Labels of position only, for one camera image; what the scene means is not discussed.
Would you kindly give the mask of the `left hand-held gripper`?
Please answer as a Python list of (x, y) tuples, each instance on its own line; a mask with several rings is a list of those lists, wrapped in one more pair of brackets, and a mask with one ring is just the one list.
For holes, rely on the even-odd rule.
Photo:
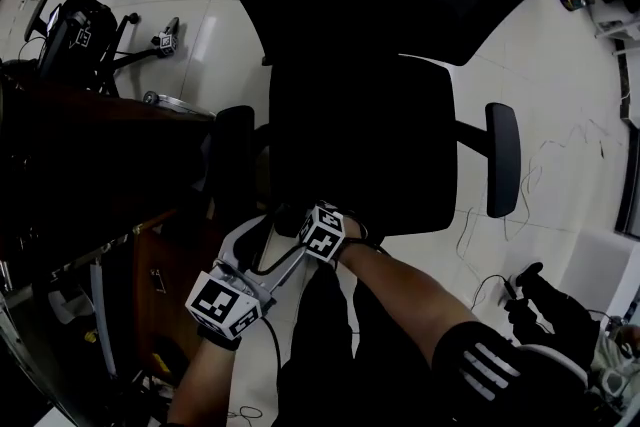
[(255, 281), (242, 272), (258, 269), (272, 226), (272, 217), (265, 214), (247, 220), (226, 235), (218, 259), (210, 271), (199, 274), (185, 303), (199, 324), (234, 340), (275, 304), (271, 293), (305, 260), (307, 246), (294, 245), (275, 263), (257, 272), (262, 283)]

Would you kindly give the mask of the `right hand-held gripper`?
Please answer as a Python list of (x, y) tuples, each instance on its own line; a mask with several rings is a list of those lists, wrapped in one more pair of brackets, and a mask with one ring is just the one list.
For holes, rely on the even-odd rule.
[(298, 232), (298, 241), (305, 252), (323, 262), (332, 260), (344, 241), (344, 216), (326, 203), (316, 204)]

